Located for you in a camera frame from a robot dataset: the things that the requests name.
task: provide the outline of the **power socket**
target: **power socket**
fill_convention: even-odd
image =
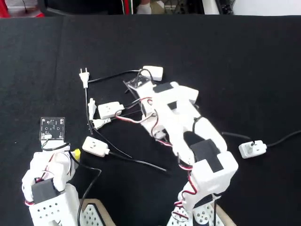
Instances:
[[[116,115],[120,115],[124,106],[119,102],[110,102],[98,106],[98,112],[101,119],[112,118]]]
[[[82,148],[85,152],[99,157],[104,157],[106,154],[109,154],[110,151],[105,142],[97,140],[93,137],[87,137]]]

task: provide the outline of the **white plug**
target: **white plug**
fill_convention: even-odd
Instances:
[[[238,149],[244,159],[255,157],[267,152],[267,146],[262,142],[262,140],[243,143],[238,146]]]
[[[87,137],[82,148],[85,152],[99,157],[104,157],[106,154],[109,154],[110,151],[105,142],[97,140],[93,137]]]
[[[119,102],[110,102],[98,106],[98,111],[101,119],[112,118],[116,115],[120,115],[124,106]]]
[[[93,124],[96,130],[100,129],[104,124],[110,123],[111,119],[94,119]]]
[[[157,66],[143,66],[143,69],[147,69],[150,71],[154,81],[161,81],[163,77],[163,67]],[[151,78],[150,73],[148,71],[141,71],[141,75]]]
[[[90,73],[87,71],[87,68],[86,68],[85,72],[83,72],[82,69],[80,69],[79,76],[80,76],[80,79],[83,82],[84,89],[88,88],[88,81],[89,81]]]
[[[88,103],[88,108],[89,108],[89,119],[93,120],[96,111],[95,100],[93,98],[90,98],[90,102]]]

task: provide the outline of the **power adapter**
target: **power adapter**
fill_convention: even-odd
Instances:
[[[104,157],[110,152],[109,147],[105,142],[97,140],[93,137],[87,137],[82,148],[85,152],[99,157]]]
[[[243,143],[238,146],[238,149],[244,159],[255,157],[267,152],[267,146],[262,142],[262,140]]]

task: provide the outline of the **table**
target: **table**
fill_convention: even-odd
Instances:
[[[197,104],[219,131],[272,143],[301,128],[301,17],[73,16],[0,20],[1,225],[31,225],[21,179],[40,150],[41,116],[66,117],[66,140],[89,135],[79,68],[98,78],[143,65],[164,81],[199,90]],[[130,103],[122,79],[92,84],[97,103]],[[164,225],[186,183],[171,150],[139,125],[116,121],[101,132],[133,157],[168,174],[86,153],[103,170],[88,198],[100,199],[117,225]],[[300,137],[243,160],[243,140],[226,137],[239,168],[219,205],[239,226],[299,225]],[[78,169],[80,197],[94,174]]]

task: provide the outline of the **perforated plastic plate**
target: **perforated plastic plate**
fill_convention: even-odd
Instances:
[[[82,216],[86,226],[104,226],[101,216],[93,204],[87,205]]]
[[[179,209],[178,207],[176,207],[174,211],[177,211],[178,213],[187,216],[187,213],[183,208]],[[213,226],[214,210],[210,204],[194,208],[193,216],[195,221],[199,225]],[[179,217],[176,214],[172,214],[167,224],[167,226],[192,226],[192,225],[193,225],[193,219],[184,220],[183,217]],[[223,222],[221,221],[221,219],[217,214],[216,214],[216,226],[224,226]]]

